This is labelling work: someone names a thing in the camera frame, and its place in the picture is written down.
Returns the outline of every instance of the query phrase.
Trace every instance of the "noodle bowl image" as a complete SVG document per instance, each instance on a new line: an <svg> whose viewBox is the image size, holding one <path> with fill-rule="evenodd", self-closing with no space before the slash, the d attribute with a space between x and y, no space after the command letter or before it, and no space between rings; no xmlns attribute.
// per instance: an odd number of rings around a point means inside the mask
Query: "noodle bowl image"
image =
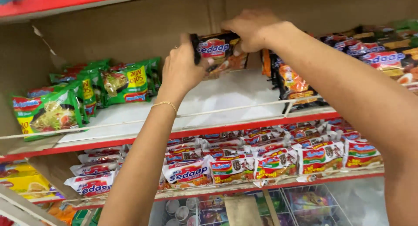
<svg viewBox="0 0 418 226"><path fill-rule="evenodd" d="M103 84L109 96L116 97L128 87L128 78L122 73L103 73Z"/></svg>
<svg viewBox="0 0 418 226"><path fill-rule="evenodd" d="M59 104L56 101L45 103L44 108L30 122L32 129L40 132L70 129L70 127L76 125L74 107L67 104Z"/></svg>

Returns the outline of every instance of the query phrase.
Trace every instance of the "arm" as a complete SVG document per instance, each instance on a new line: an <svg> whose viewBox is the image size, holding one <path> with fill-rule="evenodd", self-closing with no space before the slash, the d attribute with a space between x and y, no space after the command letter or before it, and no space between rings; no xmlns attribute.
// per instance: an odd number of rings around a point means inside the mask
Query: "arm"
<svg viewBox="0 0 418 226"><path fill-rule="evenodd" d="M181 46L165 59L163 83L155 104L171 102L179 108L187 92L203 79L209 62L213 60L202 60L199 66L194 64L189 35L183 34ZM175 110L169 104L151 109L112 186L99 226L148 225L175 117Z"/></svg>
<svg viewBox="0 0 418 226"><path fill-rule="evenodd" d="M269 48L376 145L385 165L386 207L393 225L414 225L418 187L418 98L369 65L308 36L269 10L243 11L223 23L242 50Z"/></svg>

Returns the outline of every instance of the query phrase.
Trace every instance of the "hand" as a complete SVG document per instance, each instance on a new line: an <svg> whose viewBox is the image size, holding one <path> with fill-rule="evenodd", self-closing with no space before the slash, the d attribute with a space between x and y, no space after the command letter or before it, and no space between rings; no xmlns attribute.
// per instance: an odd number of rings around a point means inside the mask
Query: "hand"
<svg viewBox="0 0 418 226"><path fill-rule="evenodd" d="M241 50L251 53L271 49L269 37L274 37L272 29L280 22L270 9L244 9L234 19L224 21L221 28L237 33L243 40Z"/></svg>
<svg viewBox="0 0 418 226"><path fill-rule="evenodd" d="M206 74L206 69L213 64L212 58L202 58L199 65L194 64L194 51L189 34L180 35L180 47L172 49L165 58L163 83L166 92L185 96L195 88Z"/></svg>

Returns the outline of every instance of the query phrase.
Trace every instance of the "fingernail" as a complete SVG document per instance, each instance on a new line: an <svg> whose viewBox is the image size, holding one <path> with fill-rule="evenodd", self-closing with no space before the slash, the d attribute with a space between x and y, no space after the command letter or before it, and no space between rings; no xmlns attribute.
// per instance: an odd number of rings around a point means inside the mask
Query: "fingernail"
<svg viewBox="0 0 418 226"><path fill-rule="evenodd" d="M209 66L212 66L215 63L215 60L213 58L209 58L208 63L209 63Z"/></svg>

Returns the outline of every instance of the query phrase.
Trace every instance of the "gold bracelet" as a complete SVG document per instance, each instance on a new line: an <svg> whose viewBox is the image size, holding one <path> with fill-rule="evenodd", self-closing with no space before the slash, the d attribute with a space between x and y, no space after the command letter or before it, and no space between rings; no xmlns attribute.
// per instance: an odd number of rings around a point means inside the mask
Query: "gold bracelet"
<svg viewBox="0 0 418 226"><path fill-rule="evenodd" d="M151 106L151 108L154 107L154 106L158 106L158 105L161 105L161 104L165 104L165 103L171 105L174 108L175 114L177 115L177 108L175 107L174 104L172 104L170 102L159 102L159 103L154 104L153 106Z"/></svg>

